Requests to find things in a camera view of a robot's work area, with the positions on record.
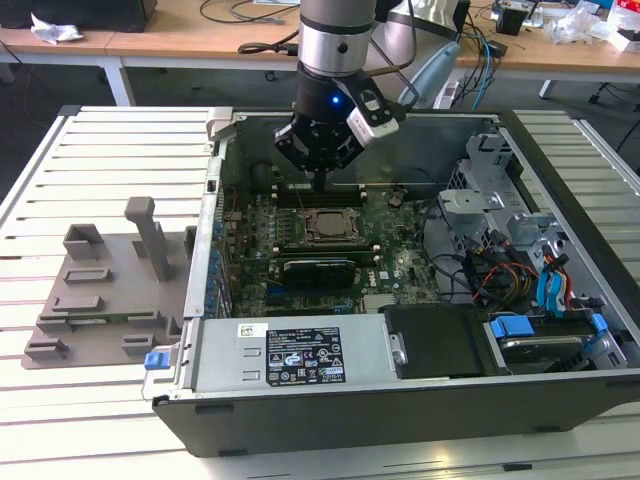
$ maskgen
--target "black box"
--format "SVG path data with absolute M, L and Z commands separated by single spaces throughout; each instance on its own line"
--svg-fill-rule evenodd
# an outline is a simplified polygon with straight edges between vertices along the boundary
M 33 12 L 57 25 L 143 32 L 156 5 L 157 0 L 0 0 L 0 25 L 30 27 Z
M 516 36 L 529 12 L 519 8 L 503 8 L 496 20 L 496 32 Z

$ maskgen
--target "cpu socket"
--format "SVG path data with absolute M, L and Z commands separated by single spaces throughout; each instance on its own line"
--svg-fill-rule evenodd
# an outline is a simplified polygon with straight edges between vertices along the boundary
M 358 232 L 357 214 L 354 210 L 306 210 L 307 242 L 361 243 Z

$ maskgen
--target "warning label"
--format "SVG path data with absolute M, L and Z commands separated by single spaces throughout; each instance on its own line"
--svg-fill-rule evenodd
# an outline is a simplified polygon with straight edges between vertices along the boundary
M 268 330 L 266 357 L 272 387 L 347 380 L 337 327 Z

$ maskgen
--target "white paper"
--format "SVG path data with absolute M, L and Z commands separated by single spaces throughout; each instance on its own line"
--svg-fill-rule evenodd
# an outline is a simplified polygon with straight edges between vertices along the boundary
M 238 338 L 264 338 L 269 330 L 268 323 L 240 323 L 238 324 Z
M 70 42 L 84 38 L 75 25 L 53 25 L 43 22 L 33 13 L 31 14 L 31 20 L 33 21 L 31 31 L 43 42 L 57 45 L 58 42 Z

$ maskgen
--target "gray plastic post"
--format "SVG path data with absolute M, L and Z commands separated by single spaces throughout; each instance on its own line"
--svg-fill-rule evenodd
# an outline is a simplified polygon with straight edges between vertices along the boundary
M 136 224 L 140 239 L 147 250 L 158 281 L 164 282 L 169 276 L 169 263 L 165 254 L 165 238 L 160 225 L 153 221 L 155 202 L 151 197 L 131 197 L 124 210 L 124 216 Z
M 93 245 L 99 243 L 104 243 L 104 240 L 93 224 L 71 225 L 62 241 L 71 258 L 76 261 L 97 260 Z

